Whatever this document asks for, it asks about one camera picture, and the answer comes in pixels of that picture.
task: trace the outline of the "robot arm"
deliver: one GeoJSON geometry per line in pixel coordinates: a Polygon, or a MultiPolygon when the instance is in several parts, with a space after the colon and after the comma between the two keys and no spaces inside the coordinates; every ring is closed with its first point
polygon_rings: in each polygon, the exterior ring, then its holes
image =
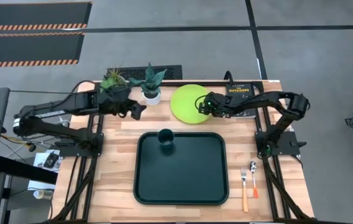
{"type": "Polygon", "coordinates": [[[131,111],[131,117],[140,119],[140,114],[146,106],[128,99],[130,88],[117,86],[111,90],[92,90],[68,95],[64,100],[44,103],[35,106],[25,106],[18,114],[15,114],[13,130],[18,136],[30,136],[41,133],[58,138],[68,138],[78,141],[92,139],[91,130],[86,128],[71,129],[60,125],[46,123],[44,118],[62,114],[76,116],[89,114],[113,114],[122,118],[131,111]]]}
{"type": "Polygon", "coordinates": [[[266,132],[264,146],[277,146],[280,135],[291,125],[305,116],[309,106],[309,100],[302,94],[291,92],[270,91],[248,98],[236,96],[224,96],[219,93],[208,93],[204,102],[199,104],[199,113],[211,114],[218,118],[230,118],[232,115],[241,113],[252,108],[271,106],[283,116],[276,124],[271,125],[266,132]],[[280,99],[289,99],[288,108],[284,108],[280,99]]]}

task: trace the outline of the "wooden tabletop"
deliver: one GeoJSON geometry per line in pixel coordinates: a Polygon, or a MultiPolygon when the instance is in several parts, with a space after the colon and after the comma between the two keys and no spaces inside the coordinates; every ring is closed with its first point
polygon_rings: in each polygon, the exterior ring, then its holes
{"type": "MultiPolygon", "coordinates": [[[[277,80],[263,81],[265,91],[281,91],[277,80]]],[[[93,85],[83,83],[79,91],[91,90],[93,85]]],[[[254,119],[209,118],[207,121],[190,125],[177,120],[171,112],[170,99],[178,87],[161,87],[161,102],[148,106],[140,121],[127,116],[105,116],[103,153],[98,159],[94,178],[89,222],[249,222],[270,221],[272,213],[265,182],[262,161],[256,156],[254,119]],[[179,132],[214,132],[220,134],[226,143],[229,178],[229,198],[219,206],[197,205],[142,205],[132,193],[135,172],[137,141],[148,131],[169,128],[179,132]],[[259,198],[253,198],[252,176],[247,176],[249,212],[242,211],[242,181],[240,169],[250,161],[257,162],[255,180],[259,198]]],[[[209,91],[225,94],[224,86],[207,86],[209,91]]],[[[133,88],[130,98],[143,103],[140,88],[133,88]]],[[[269,108],[270,119],[275,123],[281,115],[269,108]]],[[[88,116],[72,116],[71,128],[86,127],[88,116]]],[[[61,164],[53,198],[53,213],[58,214],[65,203],[66,191],[73,167],[74,157],[65,158],[61,164]]],[[[307,215],[313,216],[308,190],[301,165],[291,156],[279,156],[285,188],[296,204],[307,215]]],[[[74,192],[78,168],[76,168],[71,194],[74,192]]],[[[275,189],[279,216],[283,217],[280,195],[275,189]]],[[[82,216],[85,193],[78,207],[77,217],[82,216]]]]}

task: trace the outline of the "succulent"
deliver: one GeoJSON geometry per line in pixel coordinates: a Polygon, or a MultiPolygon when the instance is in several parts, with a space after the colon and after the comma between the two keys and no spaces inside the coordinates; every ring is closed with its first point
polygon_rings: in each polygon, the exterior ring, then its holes
{"type": "Polygon", "coordinates": [[[122,72],[120,68],[112,68],[108,70],[108,74],[103,76],[103,81],[101,82],[101,92],[104,89],[112,88],[112,86],[126,85],[126,81],[123,79],[122,72]]]}
{"type": "Polygon", "coordinates": [[[149,94],[160,93],[161,91],[159,86],[164,79],[164,74],[166,71],[167,69],[165,69],[162,72],[154,73],[152,65],[149,62],[149,65],[145,70],[145,73],[146,73],[145,80],[136,80],[135,78],[129,78],[129,81],[135,85],[140,85],[142,87],[142,92],[144,93],[149,93],[149,94]]]}

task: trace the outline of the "lime green plate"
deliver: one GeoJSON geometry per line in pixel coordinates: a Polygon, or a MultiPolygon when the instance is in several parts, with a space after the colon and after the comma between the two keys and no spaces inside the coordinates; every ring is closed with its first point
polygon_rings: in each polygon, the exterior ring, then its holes
{"type": "Polygon", "coordinates": [[[184,85],[174,91],[171,97],[171,110],[176,118],[188,124],[198,124],[209,118],[208,115],[200,114],[195,107],[197,98],[207,95],[208,91],[199,85],[184,85]]]}

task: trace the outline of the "black mat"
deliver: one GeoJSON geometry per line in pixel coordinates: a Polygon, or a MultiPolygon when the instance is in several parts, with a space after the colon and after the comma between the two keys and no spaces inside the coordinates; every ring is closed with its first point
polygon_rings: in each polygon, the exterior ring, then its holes
{"type": "Polygon", "coordinates": [[[83,40],[82,32],[0,35],[0,67],[76,64],[83,40]]]}
{"type": "Polygon", "coordinates": [[[138,141],[134,195],[145,204],[219,205],[229,196],[225,142],[216,133],[174,133],[173,147],[156,132],[138,141]]]}
{"type": "Polygon", "coordinates": [[[0,4],[0,30],[82,28],[91,2],[0,4]]]}
{"type": "MultiPolygon", "coordinates": [[[[136,80],[145,80],[145,69],[146,67],[128,67],[128,68],[120,68],[120,72],[122,72],[122,77],[126,80],[128,78],[135,78],[136,80]]],[[[167,71],[164,74],[165,80],[181,80],[183,79],[182,75],[182,65],[164,65],[164,66],[153,66],[154,72],[161,72],[165,69],[167,71]]],[[[108,72],[106,75],[109,75],[110,70],[112,68],[108,68],[108,72]]]]}

